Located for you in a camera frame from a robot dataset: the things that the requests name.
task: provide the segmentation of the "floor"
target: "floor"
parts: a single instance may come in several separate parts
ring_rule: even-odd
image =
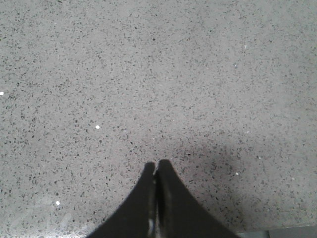
[[[0,1],[0,236],[99,226],[170,159],[235,232],[317,224],[317,1]]]

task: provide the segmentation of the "speckled gray floor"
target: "speckled gray floor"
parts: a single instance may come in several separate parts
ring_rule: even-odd
[[[316,12],[1,0],[0,236],[84,237],[166,158],[234,231],[316,224]]]

